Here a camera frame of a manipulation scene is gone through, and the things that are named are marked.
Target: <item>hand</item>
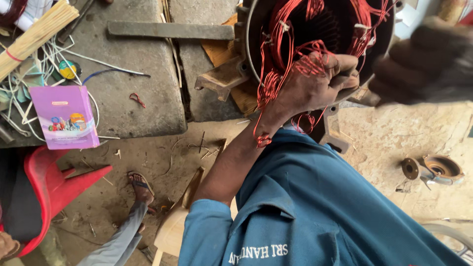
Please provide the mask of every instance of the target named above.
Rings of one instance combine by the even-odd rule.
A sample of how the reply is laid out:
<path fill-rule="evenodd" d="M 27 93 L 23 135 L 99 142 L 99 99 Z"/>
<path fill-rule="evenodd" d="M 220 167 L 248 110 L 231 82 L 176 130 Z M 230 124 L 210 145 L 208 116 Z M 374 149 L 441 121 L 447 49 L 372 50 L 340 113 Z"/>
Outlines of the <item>hand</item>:
<path fill-rule="evenodd" d="M 0 232 L 0 259 L 11 252 L 15 246 L 16 243 L 9 234 Z"/>
<path fill-rule="evenodd" d="M 309 58 L 316 62 L 318 52 L 312 52 Z M 284 85 L 275 99 L 273 109 L 283 110 L 288 117 L 324 108 L 335 101 L 341 89 L 359 85 L 358 72 L 355 70 L 358 59 L 346 54 L 322 57 L 325 75 L 303 75 L 293 67 Z"/>
<path fill-rule="evenodd" d="M 429 18 L 410 40 L 394 44 L 373 70 L 368 87 L 384 102 L 473 100 L 473 29 Z"/>

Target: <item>blue shirt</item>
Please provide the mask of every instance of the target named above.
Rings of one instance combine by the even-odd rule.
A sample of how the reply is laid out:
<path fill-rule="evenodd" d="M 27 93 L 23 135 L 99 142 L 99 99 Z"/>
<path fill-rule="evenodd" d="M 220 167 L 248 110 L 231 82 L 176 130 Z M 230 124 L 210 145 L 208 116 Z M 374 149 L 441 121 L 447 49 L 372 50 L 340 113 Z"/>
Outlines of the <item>blue shirt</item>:
<path fill-rule="evenodd" d="M 194 202 L 179 265 L 467 265 L 328 145 L 277 131 L 236 196 Z"/>

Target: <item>bamboo sticks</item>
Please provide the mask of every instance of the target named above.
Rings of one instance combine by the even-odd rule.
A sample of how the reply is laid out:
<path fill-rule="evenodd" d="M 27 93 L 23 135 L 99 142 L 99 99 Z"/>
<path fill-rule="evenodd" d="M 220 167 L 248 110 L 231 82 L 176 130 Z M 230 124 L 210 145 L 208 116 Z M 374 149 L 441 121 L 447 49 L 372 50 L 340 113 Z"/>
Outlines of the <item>bamboo sticks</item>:
<path fill-rule="evenodd" d="M 63 27 L 79 16 L 65 0 L 57 2 L 23 35 L 0 54 L 0 81 Z"/>

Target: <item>person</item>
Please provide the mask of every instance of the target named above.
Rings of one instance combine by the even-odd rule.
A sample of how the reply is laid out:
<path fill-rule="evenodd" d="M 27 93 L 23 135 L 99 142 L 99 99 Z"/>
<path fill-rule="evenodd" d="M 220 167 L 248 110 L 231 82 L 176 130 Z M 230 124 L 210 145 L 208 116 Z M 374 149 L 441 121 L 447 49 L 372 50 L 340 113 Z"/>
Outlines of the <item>person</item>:
<path fill-rule="evenodd" d="M 12 257 L 20 248 L 20 243 L 5 232 L 0 232 L 0 261 Z"/>
<path fill-rule="evenodd" d="M 430 20 L 377 61 L 369 88 L 384 102 L 473 100 L 472 36 Z M 255 135 L 269 145 L 257 148 L 252 121 L 216 159 L 186 217 L 179 265 L 467 265 L 328 145 L 280 129 L 358 85 L 357 58 L 325 58 L 325 75 L 293 70 L 264 108 Z"/>
<path fill-rule="evenodd" d="M 123 266 L 140 242 L 142 238 L 140 233 L 145 230 L 145 225 L 141 222 L 154 197 L 142 174 L 130 172 L 128 177 L 135 191 L 135 203 L 130 209 L 128 218 L 107 243 L 83 258 L 78 266 Z"/>

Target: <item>concrete floor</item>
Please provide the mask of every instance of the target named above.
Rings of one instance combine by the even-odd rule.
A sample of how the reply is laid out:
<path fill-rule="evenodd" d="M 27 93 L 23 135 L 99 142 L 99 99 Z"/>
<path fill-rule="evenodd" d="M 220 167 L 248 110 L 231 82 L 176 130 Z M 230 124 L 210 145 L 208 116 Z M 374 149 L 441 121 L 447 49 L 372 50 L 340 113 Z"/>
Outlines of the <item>concrete floor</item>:
<path fill-rule="evenodd" d="M 420 222 L 431 222 L 442 218 L 473 220 L 473 139 L 469 139 L 472 127 L 473 104 L 385 106 L 374 108 L 347 108 L 339 111 L 340 128 L 352 140 L 351 148 L 343 157 L 384 195 L 395 202 L 410 216 Z M 81 159 L 94 168 L 105 164 L 114 169 L 106 178 L 113 186 L 101 179 L 65 208 L 69 217 L 64 223 L 55 225 L 97 244 L 102 244 L 113 234 L 114 222 L 123 220 L 133 203 L 133 192 L 126 172 L 137 170 L 144 174 L 156 193 L 152 206 L 170 207 L 179 199 L 199 166 L 210 169 L 215 157 L 203 158 L 198 148 L 189 148 L 191 143 L 200 145 L 205 131 L 204 145 L 215 150 L 217 139 L 233 139 L 246 124 L 243 121 L 190 123 L 186 134 L 156 138 L 141 138 L 110 141 L 90 150 L 74 150 L 64 156 L 60 166 L 71 165 L 79 172 L 90 170 Z M 120 149 L 122 158 L 114 155 Z M 420 157 L 439 153 L 451 155 L 466 173 L 465 181 L 456 186 L 430 185 L 429 191 L 420 180 L 409 181 L 411 193 L 395 192 L 404 186 L 399 162 L 406 155 Z M 163 213 L 146 215 L 147 228 L 139 248 L 151 246 Z M 96 231 L 93 236 L 90 224 Z M 473 237 L 471 223 L 448 223 Z M 76 265 L 97 245 L 68 232 L 57 230 L 63 250 L 71 265 Z M 150 265 L 144 255 L 136 250 L 127 265 Z M 163 256 L 161 265 L 177 265 L 177 258 Z"/>

